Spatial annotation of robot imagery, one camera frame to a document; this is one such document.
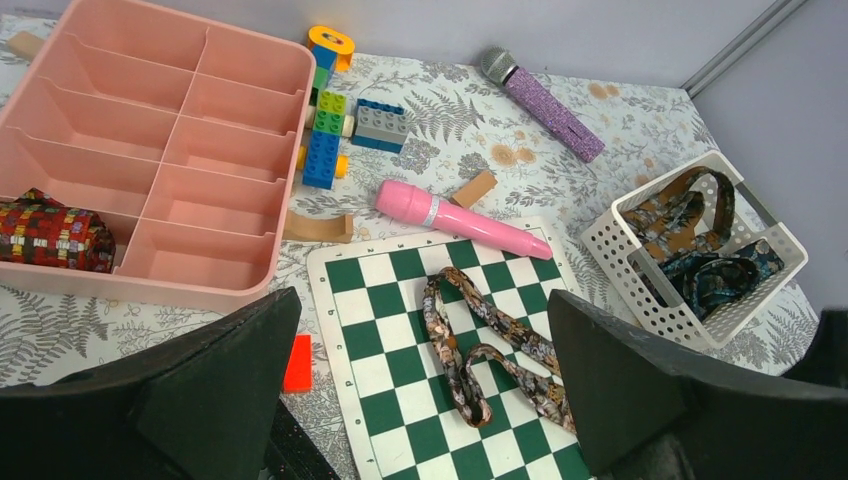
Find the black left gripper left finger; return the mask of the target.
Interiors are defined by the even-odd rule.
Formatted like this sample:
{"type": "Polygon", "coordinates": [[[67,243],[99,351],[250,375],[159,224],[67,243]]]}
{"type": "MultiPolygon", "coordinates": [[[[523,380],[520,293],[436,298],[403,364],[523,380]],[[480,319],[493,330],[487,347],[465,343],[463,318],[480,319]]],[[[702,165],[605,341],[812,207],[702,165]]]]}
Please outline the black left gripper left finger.
{"type": "Polygon", "coordinates": [[[48,385],[1,391],[5,479],[259,479],[301,302],[285,288],[48,385]]]}

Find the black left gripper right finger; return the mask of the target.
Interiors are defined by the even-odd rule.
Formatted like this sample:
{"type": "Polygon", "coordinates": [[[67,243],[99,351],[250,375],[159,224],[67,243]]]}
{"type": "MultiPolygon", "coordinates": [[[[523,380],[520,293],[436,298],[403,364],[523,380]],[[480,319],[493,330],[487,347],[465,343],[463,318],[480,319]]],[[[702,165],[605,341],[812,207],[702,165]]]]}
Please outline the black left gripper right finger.
{"type": "Polygon", "coordinates": [[[663,339],[565,290],[548,318],[583,459],[600,479],[843,479],[847,313],[772,376],[663,339]]]}

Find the white perforated plastic basket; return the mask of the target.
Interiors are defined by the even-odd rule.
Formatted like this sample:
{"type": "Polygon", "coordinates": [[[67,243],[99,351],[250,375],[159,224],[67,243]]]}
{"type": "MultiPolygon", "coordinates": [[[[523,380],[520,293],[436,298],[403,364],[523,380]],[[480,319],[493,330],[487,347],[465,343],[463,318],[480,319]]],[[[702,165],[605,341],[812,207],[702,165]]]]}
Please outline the white perforated plastic basket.
{"type": "Polygon", "coordinates": [[[808,262],[719,151],[613,201],[583,243],[647,331],[724,347],[808,262]]]}

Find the brown floral patterned tie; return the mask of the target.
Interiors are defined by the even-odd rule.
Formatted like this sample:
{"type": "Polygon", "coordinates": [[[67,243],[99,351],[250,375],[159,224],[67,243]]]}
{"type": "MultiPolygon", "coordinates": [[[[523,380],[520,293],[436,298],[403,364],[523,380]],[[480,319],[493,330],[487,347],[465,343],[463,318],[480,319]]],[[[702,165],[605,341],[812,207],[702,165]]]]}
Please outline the brown floral patterned tie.
{"type": "Polygon", "coordinates": [[[428,280],[423,290],[424,326],[442,366],[453,405],[464,422],[470,427],[482,428],[493,419],[492,408],[472,370],[473,362],[484,358],[500,364],[539,416],[575,435],[577,428],[566,390],[553,378],[508,359],[489,343],[477,343],[466,353],[461,352],[441,293],[444,282],[455,287],[470,311],[511,347],[542,365],[552,376],[559,377],[561,369],[552,341],[487,301],[463,271],[453,266],[441,269],[428,280]]]}

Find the pink divided organizer tray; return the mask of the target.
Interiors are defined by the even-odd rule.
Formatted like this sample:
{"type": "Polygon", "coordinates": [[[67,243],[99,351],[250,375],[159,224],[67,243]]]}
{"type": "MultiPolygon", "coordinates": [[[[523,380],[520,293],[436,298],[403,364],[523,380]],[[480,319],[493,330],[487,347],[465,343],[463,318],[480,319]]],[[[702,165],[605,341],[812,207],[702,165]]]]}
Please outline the pink divided organizer tray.
{"type": "Polygon", "coordinates": [[[140,1],[74,1],[1,112],[1,195],[113,232],[108,273],[5,262],[41,292],[234,311],[277,266],[316,63],[304,46],[140,1]]]}

